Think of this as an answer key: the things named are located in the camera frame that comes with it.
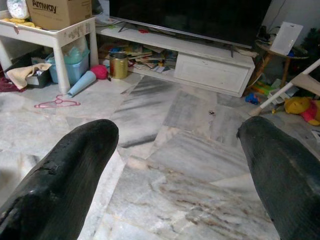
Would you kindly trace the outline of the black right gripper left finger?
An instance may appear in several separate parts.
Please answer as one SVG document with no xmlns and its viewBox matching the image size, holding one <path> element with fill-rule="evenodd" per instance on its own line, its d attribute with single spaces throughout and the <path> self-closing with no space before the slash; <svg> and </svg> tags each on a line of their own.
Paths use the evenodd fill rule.
<svg viewBox="0 0 320 240">
<path fill-rule="evenodd" d="M 63 136 L 0 206 L 0 240 L 77 240 L 118 141 L 109 119 Z"/>
</svg>

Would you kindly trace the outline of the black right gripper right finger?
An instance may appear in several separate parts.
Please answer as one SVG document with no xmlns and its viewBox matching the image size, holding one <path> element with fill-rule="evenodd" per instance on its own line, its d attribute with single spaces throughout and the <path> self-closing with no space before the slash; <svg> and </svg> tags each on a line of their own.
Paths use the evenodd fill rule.
<svg viewBox="0 0 320 240">
<path fill-rule="evenodd" d="M 270 120 L 237 130 L 255 189 L 281 240 L 320 240 L 320 160 Z"/>
</svg>

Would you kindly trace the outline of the yellow bear plush toy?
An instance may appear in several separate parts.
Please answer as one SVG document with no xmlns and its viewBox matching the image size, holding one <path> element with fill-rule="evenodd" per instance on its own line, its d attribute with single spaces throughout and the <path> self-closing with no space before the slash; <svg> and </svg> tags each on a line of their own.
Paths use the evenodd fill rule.
<svg viewBox="0 0 320 240">
<path fill-rule="evenodd" d="M 310 97 L 291 97 L 284 100 L 285 112 L 300 115 L 312 126 L 320 126 L 320 100 Z"/>
</svg>

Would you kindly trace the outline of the pink clothes hanger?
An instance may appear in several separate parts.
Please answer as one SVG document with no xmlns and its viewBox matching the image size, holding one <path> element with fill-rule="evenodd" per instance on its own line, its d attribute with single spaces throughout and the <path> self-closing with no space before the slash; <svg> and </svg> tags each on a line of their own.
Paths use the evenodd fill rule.
<svg viewBox="0 0 320 240">
<path fill-rule="evenodd" d="M 66 107 L 78 107 L 81 103 L 73 100 L 65 100 L 61 94 L 55 97 L 53 101 L 42 102 L 34 105 L 36 109 L 48 109 L 48 108 L 66 108 Z"/>
</svg>

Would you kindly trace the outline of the blue toy blocks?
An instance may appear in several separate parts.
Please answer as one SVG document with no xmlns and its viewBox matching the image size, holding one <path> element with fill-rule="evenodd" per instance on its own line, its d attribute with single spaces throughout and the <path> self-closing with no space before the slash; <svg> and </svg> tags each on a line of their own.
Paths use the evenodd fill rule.
<svg viewBox="0 0 320 240">
<path fill-rule="evenodd" d="M 253 105 L 259 105 L 261 100 L 260 98 L 254 94 L 254 93 L 249 93 L 246 97 L 245 97 L 245 102 L 246 103 L 251 103 Z"/>
</svg>

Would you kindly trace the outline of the green yellow toy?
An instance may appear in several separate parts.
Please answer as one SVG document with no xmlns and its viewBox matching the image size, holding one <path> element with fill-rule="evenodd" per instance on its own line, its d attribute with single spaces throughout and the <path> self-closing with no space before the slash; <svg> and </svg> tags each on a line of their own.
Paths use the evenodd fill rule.
<svg viewBox="0 0 320 240">
<path fill-rule="evenodd" d="M 251 89 L 265 96 L 267 96 L 271 91 L 274 90 L 274 88 L 272 88 L 270 85 L 264 84 L 259 80 L 251 86 Z"/>
</svg>

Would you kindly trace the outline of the white grey folding chair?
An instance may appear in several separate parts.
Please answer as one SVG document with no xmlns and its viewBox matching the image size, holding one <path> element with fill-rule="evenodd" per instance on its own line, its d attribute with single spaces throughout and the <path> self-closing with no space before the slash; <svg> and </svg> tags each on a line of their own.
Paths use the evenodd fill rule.
<svg viewBox="0 0 320 240">
<path fill-rule="evenodd" d="M 268 100 L 264 103 L 253 109 L 248 113 L 249 116 L 254 117 L 258 116 L 260 112 L 266 108 L 269 104 L 271 104 L 276 98 L 278 98 L 281 94 L 285 93 L 292 87 L 299 87 L 305 89 L 317 96 L 320 96 L 320 82 L 311 77 L 309 73 L 315 70 L 320 66 L 320 58 L 315 61 L 312 65 L 306 68 L 303 72 L 294 77 L 289 83 L 283 86 L 280 90 L 278 90 L 275 94 L 273 94 Z"/>
</svg>

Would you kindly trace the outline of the light blue cone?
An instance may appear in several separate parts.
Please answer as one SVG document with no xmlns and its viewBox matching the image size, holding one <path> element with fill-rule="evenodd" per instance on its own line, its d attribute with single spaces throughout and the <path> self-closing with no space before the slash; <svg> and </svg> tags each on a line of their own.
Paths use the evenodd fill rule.
<svg viewBox="0 0 320 240">
<path fill-rule="evenodd" d="M 88 70 L 67 92 L 67 95 L 73 98 L 85 88 L 93 84 L 96 80 L 96 75 L 92 71 Z"/>
</svg>

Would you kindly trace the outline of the black plastic crate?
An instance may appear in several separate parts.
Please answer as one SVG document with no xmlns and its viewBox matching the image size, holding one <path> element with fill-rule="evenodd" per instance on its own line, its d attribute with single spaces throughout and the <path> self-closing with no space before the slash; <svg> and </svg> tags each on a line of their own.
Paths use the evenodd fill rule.
<svg viewBox="0 0 320 240">
<path fill-rule="evenodd" d="M 27 87 L 42 89 L 46 87 L 49 82 L 52 81 L 51 74 L 49 70 L 37 71 L 36 74 L 28 76 L 26 78 Z"/>
</svg>

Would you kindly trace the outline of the maroon cloth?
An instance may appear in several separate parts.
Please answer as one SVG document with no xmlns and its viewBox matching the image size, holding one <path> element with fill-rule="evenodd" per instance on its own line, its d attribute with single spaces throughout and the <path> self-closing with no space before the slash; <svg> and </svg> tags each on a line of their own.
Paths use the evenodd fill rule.
<svg viewBox="0 0 320 240">
<path fill-rule="evenodd" d="M 7 92 L 19 92 L 22 93 L 26 91 L 27 88 L 18 89 L 13 82 L 5 77 L 0 77 L 0 93 L 7 93 Z"/>
</svg>

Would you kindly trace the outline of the beige towel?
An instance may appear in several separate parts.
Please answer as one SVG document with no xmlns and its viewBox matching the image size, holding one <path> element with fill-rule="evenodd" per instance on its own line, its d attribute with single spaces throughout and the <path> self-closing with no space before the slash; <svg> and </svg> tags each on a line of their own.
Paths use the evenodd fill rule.
<svg viewBox="0 0 320 240">
<path fill-rule="evenodd" d="M 27 77 L 33 76 L 37 71 L 47 71 L 52 64 L 50 63 L 38 63 L 31 66 L 14 68 L 6 72 L 8 78 L 19 89 L 25 88 L 27 83 Z"/>
</svg>

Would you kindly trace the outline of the light blue plastic bin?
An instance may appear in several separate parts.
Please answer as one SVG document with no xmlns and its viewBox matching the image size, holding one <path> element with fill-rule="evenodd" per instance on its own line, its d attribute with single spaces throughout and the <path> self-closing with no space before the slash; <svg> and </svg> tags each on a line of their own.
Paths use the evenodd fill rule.
<svg viewBox="0 0 320 240">
<path fill-rule="evenodd" d="M 87 46 L 83 51 L 80 51 L 78 47 L 73 46 L 71 50 L 68 51 L 67 55 L 64 55 L 64 63 L 69 84 L 71 86 L 73 86 L 83 76 L 83 74 L 89 70 L 89 53 L 90 50 Z M 51 53 L 45 58 L 45 63 L 51 64 L 49 72 L 52 81 L 55 84 L 58 84 L 58 75 L 54 53 Z"/>
</svg>

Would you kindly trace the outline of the pink ball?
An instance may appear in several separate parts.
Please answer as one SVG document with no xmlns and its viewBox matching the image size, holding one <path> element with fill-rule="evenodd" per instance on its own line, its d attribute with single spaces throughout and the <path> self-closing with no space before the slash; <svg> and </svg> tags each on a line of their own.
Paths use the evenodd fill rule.
<svg viewBox="0 0 320 240">
<path fill-rule="evenodd" d="M 109 72 L 105 65 L 98 64 L 94 65 L 90 68 L 90 71 L 93 72 L 97 79 L 105 80 L 108 78 Z"/>
</svg>

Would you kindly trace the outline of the gold tin can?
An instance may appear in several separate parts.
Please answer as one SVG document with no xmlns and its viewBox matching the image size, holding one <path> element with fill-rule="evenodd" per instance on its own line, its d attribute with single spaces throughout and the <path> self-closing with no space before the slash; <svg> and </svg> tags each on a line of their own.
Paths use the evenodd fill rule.
<svg viewBox="0 0 320 240">
<path fill-rule="evenodd" d="M 128 55 L 124 52 L 109 54 L 110 74 L 115 79 L 124 79 L 128 75 Z"/>
</svg>

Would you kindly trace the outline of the white tv cabinet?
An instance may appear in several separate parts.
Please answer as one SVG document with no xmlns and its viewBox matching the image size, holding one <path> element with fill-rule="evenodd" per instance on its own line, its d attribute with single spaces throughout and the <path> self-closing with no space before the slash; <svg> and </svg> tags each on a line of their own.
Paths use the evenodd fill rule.
<svg viewBox="0 0 320 240">
<path fill-rule="evenodd" d="M 250 56 L 235 50 L 223 49 L 200 40 L 179 39 L 159 31 L 141 33 L 138 27 L 126 22 L 116 22 L 114 25 L 97 23 L 96 33 L 177 52 L 174 69 L 159 73 L 131 67 L 131 72 L 234 97 L 243 95 L 255 69 Z"/>
</svg>

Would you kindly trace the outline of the round wooden side table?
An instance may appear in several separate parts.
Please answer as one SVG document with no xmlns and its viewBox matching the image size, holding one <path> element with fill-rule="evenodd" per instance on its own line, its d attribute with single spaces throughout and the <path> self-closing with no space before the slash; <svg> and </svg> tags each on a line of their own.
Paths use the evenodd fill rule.
<svg viewBox="0 0 320 240">
<path fill-rule="evenodd" d="M 277 53 L 271 50 L 271 46 L 266 44 L 261 40 L 256 40 L 255 44 L 262 50 L 265 51 L 265 56 L 262 57 L 261 62 L 256 66 L 255 73 L 251 76 L 250 83 L 248 87 L 253 86 L 258 79 L 261 77 L 262 73 L 264 72 L 266 66 L 269 64 L 270 60 L 273 56 L 278 56 L 285 59 L 284 68 L 283 68 L 283 75 L 281 80 L 281 87 L 283 87 L 287 81 L 288 70 L 291 63 L 291 60 L 306 60 L 309 57 L 307 55 L 304 56 L 291 56 L 291 55 L 283 55 L 281 53 Z"/>
</svg>

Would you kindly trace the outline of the dark green artificial tree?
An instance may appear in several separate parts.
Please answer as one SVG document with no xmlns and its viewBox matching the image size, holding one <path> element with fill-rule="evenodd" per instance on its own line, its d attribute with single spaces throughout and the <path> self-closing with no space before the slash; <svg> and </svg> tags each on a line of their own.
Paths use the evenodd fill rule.
<svg viewBox="0 0 320 240">
<path fill-rule="evenodd" d="M 320 58 L 320 28 L 311 28 L 300 46 L 307 51 L 307 65 Z"/>
</svg>

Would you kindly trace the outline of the white paper package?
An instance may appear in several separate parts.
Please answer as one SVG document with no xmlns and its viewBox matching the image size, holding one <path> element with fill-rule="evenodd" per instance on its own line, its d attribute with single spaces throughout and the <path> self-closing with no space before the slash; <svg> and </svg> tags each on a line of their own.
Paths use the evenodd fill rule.
<svg viewBox="0 0 320 240">
<path fill-rule="evenodd" d="M 287 56 L 302 29 L 302 25 L 284 21 L 269 49 L 277 54 Z"/>
</svg>

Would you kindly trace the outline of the small white plastic table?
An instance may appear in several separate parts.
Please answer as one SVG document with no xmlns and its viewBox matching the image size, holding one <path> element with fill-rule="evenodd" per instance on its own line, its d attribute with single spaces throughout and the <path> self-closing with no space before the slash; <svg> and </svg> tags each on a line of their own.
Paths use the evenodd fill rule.
<svg viewBox="0 0 320 240">
<path fill-rule="evenodd" d="M 52 48 L 59 90 L 65 95 L 70 90 L 70 83 L 62 47 L 81 37 L 89 35 L 90 66 L 98 65 L 99 57 L 95 20 L 95 17 L 91 17 L 58 31 L 43 30 L 0 20 L 0 37 L 7 37 Z"/>
</svg>

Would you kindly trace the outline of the pile of children's books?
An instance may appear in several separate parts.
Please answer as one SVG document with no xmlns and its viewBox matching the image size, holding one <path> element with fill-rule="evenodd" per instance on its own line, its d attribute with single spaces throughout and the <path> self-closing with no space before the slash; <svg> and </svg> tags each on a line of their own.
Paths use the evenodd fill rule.
<svg viewBox="0 0 320 240">
<path fill-rule="evenodd" d="M 175 50 L 127 40 L 105 42 L 98 48 L 101 59 L 108 60 L 113 53 L 126 54 L 128 65 L 132 68 L 161 74 L 174 70 L 178 59 L 178 52 Z"/>
</svg>

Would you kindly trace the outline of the yellow cloth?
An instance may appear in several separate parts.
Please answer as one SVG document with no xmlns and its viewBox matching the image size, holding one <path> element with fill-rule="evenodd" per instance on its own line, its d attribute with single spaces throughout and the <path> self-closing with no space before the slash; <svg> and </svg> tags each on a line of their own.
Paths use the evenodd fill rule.
<svg viewBox="0 0 320 240">
<path fill-rule="evenodd" d="M 31 28 L 41 29 L 41 27 L 36 26 L 33 22 L 28 21 L 27 19 L 19 19 L 19 18 L 2 18 L 1 21 L 5 21 L 8 23 L 13 23 L 16 25 L 27 26 Z"/>
</svg>

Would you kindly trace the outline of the brown Amway cardboard box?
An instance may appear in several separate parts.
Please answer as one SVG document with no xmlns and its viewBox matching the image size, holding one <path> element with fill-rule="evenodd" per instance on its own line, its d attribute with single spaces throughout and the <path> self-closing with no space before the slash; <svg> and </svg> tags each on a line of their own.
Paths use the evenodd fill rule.
<svg viewBox="0 0 320 240">
<path fill-rule="evenodd" d="M 92 0 L 26 0 L 31 21 L 45 30 L 62 30 L 92 17 Z"/>
</svg>

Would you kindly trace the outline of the white diaper pack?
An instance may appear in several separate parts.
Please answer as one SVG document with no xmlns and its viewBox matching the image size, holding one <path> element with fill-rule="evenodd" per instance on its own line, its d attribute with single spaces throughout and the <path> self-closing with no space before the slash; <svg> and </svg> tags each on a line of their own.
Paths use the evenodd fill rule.
<svg viewBox="0 0 320 240">
<path fill-rule="evenodd" d="M 26 0 L 6 0 L 6 5 L 13 18 L 25 20 L 30 17 Z"/>
</svg>

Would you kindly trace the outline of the black flat screen television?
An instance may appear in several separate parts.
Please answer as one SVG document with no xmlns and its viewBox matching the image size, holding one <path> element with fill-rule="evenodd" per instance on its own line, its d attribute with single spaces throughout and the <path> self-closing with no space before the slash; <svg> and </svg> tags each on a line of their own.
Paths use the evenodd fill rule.
<svg viewBox="0 0 320 240">
<path fill-rule="evenodd" d="M 272 0 L 109 0 L 111 17 L 252 48 Z"/>
</svg>

